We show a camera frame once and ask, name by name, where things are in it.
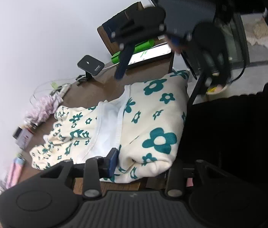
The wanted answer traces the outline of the cream teal flower garment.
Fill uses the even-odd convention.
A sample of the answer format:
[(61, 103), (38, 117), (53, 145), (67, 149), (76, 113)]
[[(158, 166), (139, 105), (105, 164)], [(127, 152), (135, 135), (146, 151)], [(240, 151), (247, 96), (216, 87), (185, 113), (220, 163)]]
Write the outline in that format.
[(76, 164), (118, 150), (109, 182), (125, 184), (155, 177), (174, 162), (187, 115), (189, 71), (126, 85), (122, 95), (94, 107), (60, 106), (42, 145), (30, 153), (31, 165), (46, 170), (64, 160)]

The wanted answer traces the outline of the pink floral garment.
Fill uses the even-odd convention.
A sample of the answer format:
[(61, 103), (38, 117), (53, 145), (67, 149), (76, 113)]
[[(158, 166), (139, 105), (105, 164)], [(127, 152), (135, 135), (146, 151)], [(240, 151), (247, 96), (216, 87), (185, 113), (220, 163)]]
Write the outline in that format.
[(59, 105), (63, 102), (63, 99), (58, 93), (53, 96), (43, 96), (36, 101), (35, 104), (25, 113), (24, 125), (27, 127), (32, 124), (38, 126), (41, 123), (47, 121), (47, 119), (56, 112)]

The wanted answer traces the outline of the light blue pink mesh garment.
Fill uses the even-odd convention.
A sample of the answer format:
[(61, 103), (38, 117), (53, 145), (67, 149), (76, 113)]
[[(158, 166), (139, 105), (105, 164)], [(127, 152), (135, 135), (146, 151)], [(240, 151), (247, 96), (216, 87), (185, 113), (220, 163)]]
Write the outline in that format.
[(26, 160), (24, 158), (16, 157), (13, 160), (9, 168), (9, 172), (7, 174), (7, 180), (6, 180), (6, 185), (5, 185), (6, 189), (11, 188), (18, 183), (25, 163), (26, 163)]

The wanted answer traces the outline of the green cylinder object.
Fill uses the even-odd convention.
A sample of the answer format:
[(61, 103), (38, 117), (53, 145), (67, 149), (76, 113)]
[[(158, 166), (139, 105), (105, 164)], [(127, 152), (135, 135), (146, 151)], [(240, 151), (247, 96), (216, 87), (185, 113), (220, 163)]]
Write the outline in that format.
[[(147, 49), (150, 49), (154, 46), (155, 44), (155, 40), (154, 39), (149, 39), (147, 41), (144, 41), (142, 43), (139, 43), (137, 45), (135, 45), (135, 49), (133, 51), (134, 54), (138, 53), (138, 52), (142, 52), (145, 51)], [(111, 57), (111, 62), (113, 64), (117, 64), (119, 63), (119, 55), (120, 55), (120, 51), (116, 52), (112, 57)]]

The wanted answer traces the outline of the tablet with white screen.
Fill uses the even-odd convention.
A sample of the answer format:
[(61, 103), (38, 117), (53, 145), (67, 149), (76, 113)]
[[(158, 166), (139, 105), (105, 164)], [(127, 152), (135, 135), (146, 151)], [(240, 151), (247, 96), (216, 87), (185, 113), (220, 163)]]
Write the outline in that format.
[(167, 59), (172, 55), (172, 50), (167, 43), (157, 45), (142, 52), (135, 53), (129, 63), (128, 69), (139, 67), (141, 65), (153, 63)]

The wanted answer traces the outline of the grey tin box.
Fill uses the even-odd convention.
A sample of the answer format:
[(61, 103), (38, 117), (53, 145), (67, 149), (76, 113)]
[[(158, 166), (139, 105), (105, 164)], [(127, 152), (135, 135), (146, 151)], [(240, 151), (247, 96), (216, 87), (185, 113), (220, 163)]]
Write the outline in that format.
[(25, 150), (33, 137), (31, 130), (23, 129), (19, 137), (16, 139), (16, 144), (20, 149)]

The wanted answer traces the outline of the black small box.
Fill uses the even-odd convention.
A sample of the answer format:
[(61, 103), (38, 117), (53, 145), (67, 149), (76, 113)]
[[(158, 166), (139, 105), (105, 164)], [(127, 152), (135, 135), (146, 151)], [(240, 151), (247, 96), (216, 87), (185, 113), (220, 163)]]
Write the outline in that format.
[(16, 130), (15, 130), (15, 132), (13, 133), (13, 138), (14, 139), (17, 139), (18, 137), (19, 137), (19, 135), (20, 135), (20, 133), (22, 132), (22, 128), (21, 127), (18, 127)]

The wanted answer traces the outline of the black wireless charger stand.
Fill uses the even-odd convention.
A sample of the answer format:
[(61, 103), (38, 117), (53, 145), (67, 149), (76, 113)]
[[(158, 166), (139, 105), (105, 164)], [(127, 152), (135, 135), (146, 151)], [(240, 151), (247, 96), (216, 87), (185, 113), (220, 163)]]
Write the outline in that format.
[(105, 64), (90, 55), (85, 55), (77, 63), (77, 66), (85, 71), (84, 75), (80, 75), (76, 78), (77, 85), (79, 85), (80, 83), (93, 80), (93, 77), (97, 76), (103, 70)]

